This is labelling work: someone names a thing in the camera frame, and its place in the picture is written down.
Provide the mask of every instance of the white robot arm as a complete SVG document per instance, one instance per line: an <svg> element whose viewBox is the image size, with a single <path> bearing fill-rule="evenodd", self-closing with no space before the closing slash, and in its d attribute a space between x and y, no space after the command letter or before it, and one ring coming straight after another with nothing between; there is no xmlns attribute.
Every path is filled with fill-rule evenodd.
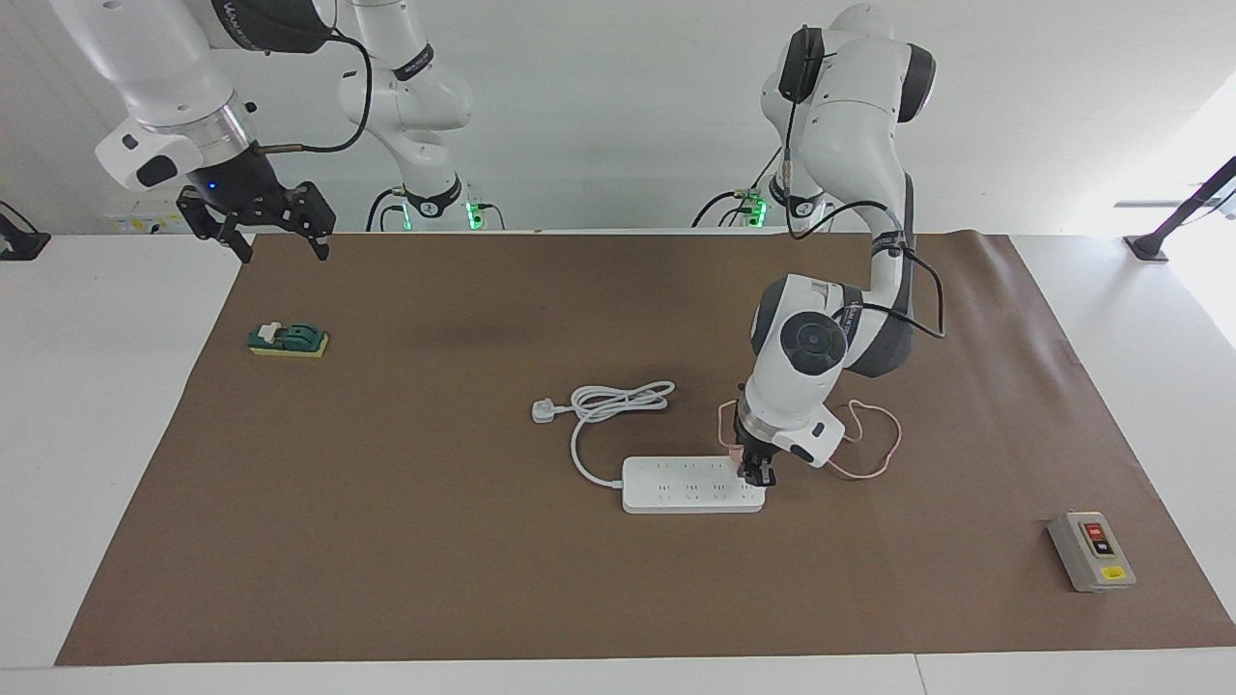
<svg viewBox="0 0 1236 695"><path fill-rule="evenodd" d="M435 59L409 0L350 2L376 63L366 127L399 166L408 219L418 230L468 229L467 184L455 172L438 131L467 125L471 89ZM365 80L345 74L339 99L347 117L360 124Z"/></svg>
<svg viewBox="0 0 1236 695"><path fill-rule="evenodd" d="M832 456L844 427L823 401L842 370L875 377L910 354L918 325L910 305L913 185L894 130L926 104L936 72L927 51L892 40L891 20L870 4L849 7L828 30L800 30L781 66L763 106L789 162L770 192L789 199L791 234L823 192L838 210L857 211L873 236L871 282L860 289L791 275L764 292L751 326L755 367L734 420L740 472L756 486L775 485L777 450L817 467ZM805 162L807 184L787 176L794 157Z"/></svg>
<svg viewBox="0 0 1236 695"><path fill-rule="evenodd" d="M124 98L129 119L95 153L117 182L146 190L184 174L177 204L200 239L252 249L237 225L273 224L309 240L325 260L335 213L318 188L284 188L246 122L253 110L210 57L211 43L311 53L328 41L311 0L51 0L69 35ZM218 223L208 208L224 215Z"/></svg>

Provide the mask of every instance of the cable connector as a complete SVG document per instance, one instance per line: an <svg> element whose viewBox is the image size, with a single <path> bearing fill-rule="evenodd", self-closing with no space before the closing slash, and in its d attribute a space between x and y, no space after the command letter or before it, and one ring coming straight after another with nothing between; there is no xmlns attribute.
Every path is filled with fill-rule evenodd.
<svg viewBox="0 0 1236 695"><path fill-rule="evenodd" d="M541 398L533 403L533 422L536 424L548 424L554 422L554 417L561 412L554 407L554 402L549 398Z"/></svg>

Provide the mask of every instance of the brown leather surface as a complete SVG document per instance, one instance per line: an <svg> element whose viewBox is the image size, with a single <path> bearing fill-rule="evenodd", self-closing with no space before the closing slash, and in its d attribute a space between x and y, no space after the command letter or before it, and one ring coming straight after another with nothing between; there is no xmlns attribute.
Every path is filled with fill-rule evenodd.
<svg viewBox="0 0 1236 695"><path fill-rule="evenodd" d="M864 236L262 236L59 664L1117 649L1232 626L1005 237L925 236L949 336L831 398L889 407L891 470L789 455L764 511L630 516L529 406L671 378L582 456L719 453L714 409L786 272L866 278ZM934 317L929 279L917 313ZM310 322L323 360L256 357ZM892 434L838 460L874 466ZM1043 529L1100 510L1138 585L1073 592Z"/></svg>

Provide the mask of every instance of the black pole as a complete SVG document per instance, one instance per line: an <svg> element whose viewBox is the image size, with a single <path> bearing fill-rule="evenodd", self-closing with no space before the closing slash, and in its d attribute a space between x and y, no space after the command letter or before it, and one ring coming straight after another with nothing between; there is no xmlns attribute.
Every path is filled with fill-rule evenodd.
<svg viewBox="0 0 1236 695"><path fill-rule="evenodd" d="M1236 157L1227 160L1226 164L1219 167L1219 171L1208 178L1206 183L1203 183L1201 188L1194 192L1188 200L1180 203L1180 207L1163 220L1158 229L1145 236L1126 236L1125 244L1128 245L1128 250L1142 261L1167 261L1167 256L1163 255L1163 240L1167 239L1167 235L1175 231L1184 220L1205 205L1232 178L1236 178Z"/></svg>
<svg viewBox="0 0 1236 695"><path fill-rule="evenodd" d="M43 231L21 231L9 218L0 215L0 237L9 244L7 251L0 251L0 261L33 261L51 241L52 235Z"/></svg>

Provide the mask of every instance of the white power strip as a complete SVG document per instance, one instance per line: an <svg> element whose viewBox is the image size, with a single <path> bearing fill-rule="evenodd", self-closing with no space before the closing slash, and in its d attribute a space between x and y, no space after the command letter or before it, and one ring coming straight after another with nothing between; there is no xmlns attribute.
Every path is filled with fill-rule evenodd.
<svg viewBox="0 0 1236 695"><path fill-rule="evenodd" d="M632 456L622 465L622 506L633 514L750 513L764 488L738 477L729 456Z"/></svg>

